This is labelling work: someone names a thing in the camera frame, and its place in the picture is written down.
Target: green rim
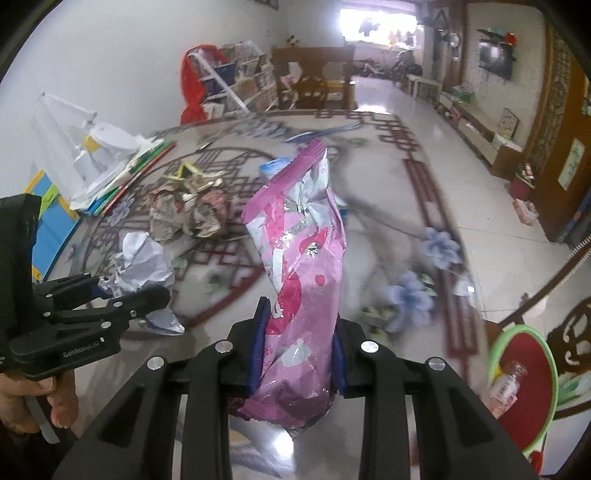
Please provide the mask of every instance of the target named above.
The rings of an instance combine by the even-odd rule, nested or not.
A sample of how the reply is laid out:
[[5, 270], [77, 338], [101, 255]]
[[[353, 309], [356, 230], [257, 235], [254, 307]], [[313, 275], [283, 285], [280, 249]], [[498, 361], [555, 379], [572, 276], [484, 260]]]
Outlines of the green rim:
[[556, 370], [556, 364], [554, 363], [554, 357], [552, 356], [550, 347], [548, 347], [546, 339], [541, 335], [541, 333], [527, 325], [517, 325], [511, 330], [502, 333], [491, 349], [491, 354], [489, 357], [488, 385], [490, 386], [493, 379], [495, 378], [496, 367], [499, 365], [499, 361], [501, 360], [507, 345], [509, 345], [509, 342], [513, 340], [513, 337], [519, 333], [528, 333], [537, 340], [544, 351], [546, 360], [548, 360], [548, 363], [550, 364], [550, 373], [552, 375], [552, 401], [550, 404], [550, 411], [548, 412], [548, 417], [546, 418], [544, 427], [542, 428], [539, 435], [530, 445], [528, 445], [527, 448], [523, 450], [523, 454], [525, 456], [529, 456], [548, 432], [550, 422], [554, 418], [556, 405], [558, 403], [558, 372]]

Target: crumpled paper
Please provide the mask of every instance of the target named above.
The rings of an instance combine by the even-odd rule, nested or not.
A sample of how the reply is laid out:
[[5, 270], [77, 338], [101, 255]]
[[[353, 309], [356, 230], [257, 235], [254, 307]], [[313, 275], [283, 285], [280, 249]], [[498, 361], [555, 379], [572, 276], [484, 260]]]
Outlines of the crumpled paper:
[[[122, 251], [111, 257], [115, 273], [99, 280], [99, 287], [121, 297], [158, 284], [171, 287], [174, 270], [164, 248], [146, 232], [129, 232], [123, 239]], [[147, 322], [138, 322], [144, 330], [160, 335], [182, 335], [184, 327], [169, 308], [146, 315]]]
[[233, 200], [222, 189], [226, 171], [205, 173], [189, 163], [181, 164], [168, 183], [150, 192], [150, 231], [158, 242], [170, 240], [182, 230], [208, 238], [224, 229]]

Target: window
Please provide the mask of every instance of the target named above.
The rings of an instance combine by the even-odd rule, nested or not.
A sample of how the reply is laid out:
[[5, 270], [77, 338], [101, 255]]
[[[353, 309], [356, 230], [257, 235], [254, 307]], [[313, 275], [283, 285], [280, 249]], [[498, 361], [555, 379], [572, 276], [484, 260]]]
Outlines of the window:
[[[359, 32], [361, 24], [369, 20], [378, 26], [377, 30], [372, 30], [366, 37], [363, 32]], [[394, 35], [400, 30], [402, 38], [395, 44], [398, 47], [408, 48], [404, 43], [407, 33], [414, 34], [417, 29], [417, 19], [414, 15], [408, 14], [389, 14], [382, 11], [366, 11], [353, 8], [343, 8], [340, 11], [340, 31], [346, 41], [366, 41], [378, 45], [390, 45], [390, 32]]]

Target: silver screw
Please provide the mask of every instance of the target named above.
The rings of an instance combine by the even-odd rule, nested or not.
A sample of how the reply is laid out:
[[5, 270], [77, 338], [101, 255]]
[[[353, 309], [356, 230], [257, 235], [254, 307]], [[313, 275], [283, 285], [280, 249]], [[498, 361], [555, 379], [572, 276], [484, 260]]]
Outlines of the silver screw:
[[438, 372], [445, 368], [445, 362], [438, 356], [429, 359], [429, 366]]
[[161, 356], [153, 356], [147, 365], [150, 370], [158, 370], [164, 366], [164, 359]]
[[375, 353], [378, 351], [378, 348], [379, 345], [375, 342], [372, 342], [371, 340], [368, 340], [361, 344], [361, 350], [363, 350], [366, 353]]
[[228, 353], [233, 348], [234, 346], [232, 345], [232, 342], [229, 342], [228, 340], [222, 340], [221, 342], [216, 343], [216, 350], [220, 353]]

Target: blue flower pattern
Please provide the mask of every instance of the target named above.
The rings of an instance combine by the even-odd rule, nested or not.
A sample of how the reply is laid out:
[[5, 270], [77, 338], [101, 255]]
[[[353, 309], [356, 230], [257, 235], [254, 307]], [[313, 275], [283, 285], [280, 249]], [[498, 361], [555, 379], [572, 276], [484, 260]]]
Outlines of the blue flower pattern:
[[398, 307], [398, 313], [386, 325], [387, 332], [402, 332], [411, 323], [417, 327], [430, 325], [434, 302], [415, 272], [406, 272], [399, 285], [386, 287], [385, 294]]
[[449, 232], [438, 232], [427, 227], [427, 240], [423, 242], [423, 253], [430, 257], [439, 270], [447, 270], [451, 264], [460, 264], [460, 244], [452, 240]]

